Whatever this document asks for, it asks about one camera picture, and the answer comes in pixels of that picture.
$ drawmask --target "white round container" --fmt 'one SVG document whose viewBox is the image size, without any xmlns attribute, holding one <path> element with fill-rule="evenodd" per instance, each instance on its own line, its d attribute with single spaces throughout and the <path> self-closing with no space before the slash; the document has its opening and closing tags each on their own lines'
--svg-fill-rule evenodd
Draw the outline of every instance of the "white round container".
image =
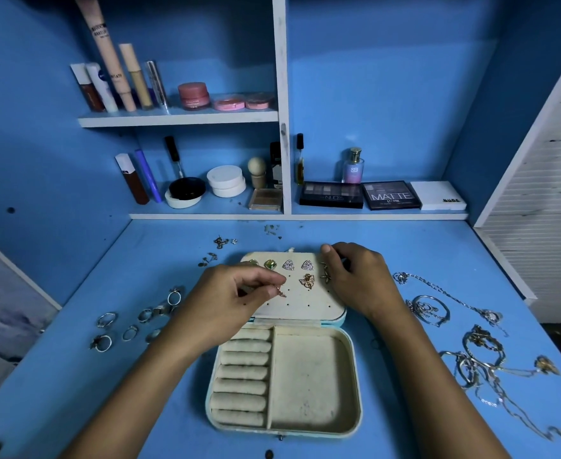
<svg viewBox="0 0 561 459">
<path fill-rule="evenodd" d="M 198 196 L 192 200 L 177 200 L 176 198 L 172 198 L 172 195 L 169 194 L 169 190 L 166 190 L 165 198 L 168 206 L 174 209 L 190 208 L 194 204 L 198 204 L 202 199 L 201 196 Z"/>
<path fill-rule="evenodd" d="M 212 192 L 220 198 L 232 198 L 246 190 L 246 180 L 242 177 L 239 184 L 231 188 L 213 188 Z"/>
<path fill-rule="evenodd" d="M 238 166 L 219 166 L 208 171 L 206 178 L 212 188 L 227 190 L 241 185 L 244 177 Z"/>
</svg>

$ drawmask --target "pink compact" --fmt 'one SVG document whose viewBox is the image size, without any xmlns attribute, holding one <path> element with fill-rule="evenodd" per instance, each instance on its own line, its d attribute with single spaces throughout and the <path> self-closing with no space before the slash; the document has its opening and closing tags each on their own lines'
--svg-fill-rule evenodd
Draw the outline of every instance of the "pink compact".
<svg viewBox="0 0 561 459">
<path fill-rule="evenodd" d="M 274 95 L 271 93 L 249 93 L 246 95 L 245 104 L 248 109 L 267 109 L 273 100 Z"/>
<path fill-rule="evenodd" d="M 199 109 L 210 104 L 210 95 L 203 82 L 188 82 L 178 85 L 182 106 L 188 110 Z"/>
<path fill-rule="evenodd" d="M 218 99 L 214 102 L 214 108 L 217 111 L 237 111 L 244 109 L 244 99 L 238 95 Z"/>
</svg>

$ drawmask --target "left hand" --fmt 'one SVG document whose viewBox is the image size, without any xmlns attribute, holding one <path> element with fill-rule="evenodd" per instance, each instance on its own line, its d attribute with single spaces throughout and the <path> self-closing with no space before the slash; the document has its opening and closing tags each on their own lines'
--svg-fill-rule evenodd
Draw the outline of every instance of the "left hand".
<svg viewBox="0 0 561 459">
<path fill-rule="evenodd" d="M 283 275 L 248 262 L 212 267 L 202 274 L 158 339 L 174 343 L 178 339 L 197 358 L 233 337 L 264 302 L 278 294 L 277 287 L 285 281 Z M 242 286 L 254 290 L 240 296 Z"/>
</svg>

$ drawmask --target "jewelry box lid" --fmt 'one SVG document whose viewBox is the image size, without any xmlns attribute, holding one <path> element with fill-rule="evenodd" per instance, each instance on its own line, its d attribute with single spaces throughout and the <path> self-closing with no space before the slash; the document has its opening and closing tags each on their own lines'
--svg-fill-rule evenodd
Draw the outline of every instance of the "jewelry box lid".
<svg viewBox="0 0 561 459">
<path fill-rule="evenodd" d="M 242 261 L 267 267 L 286 277 L 275 296 L 255 312 L 255 319 L 289 319 L 341 324 L 346 308 L 331 288 L 327 267 L 319 254 L 253 252 Z"/>
</svg>

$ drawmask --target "blue pen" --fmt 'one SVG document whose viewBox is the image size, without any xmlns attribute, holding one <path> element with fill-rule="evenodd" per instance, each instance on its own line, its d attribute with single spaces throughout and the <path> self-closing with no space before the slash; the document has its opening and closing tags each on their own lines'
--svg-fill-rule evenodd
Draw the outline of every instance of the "blue pen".
<svg viewBox="0 0 561 459">
<path fill-rule="evenodd" d="M 146 177 L 146 181 L 149 183 L 149 187 L 151 188 L 151 192 L 153 193 L 153 198 L 158 203 L 161 203 L 162 196 L 159 193 L 159 189 L 157 188 L 157 183 L 155 182 L 155 177 L 153 177 L 153 173 L 151 172 L 151 168 L 149 164 L 146 162 L 146 158 L 144 157 L 144 152 L 142 150 L 136 150 L 136 159 L 140 163 L 140 167 L 144 172 L 144 176 Z"/>
</svg>

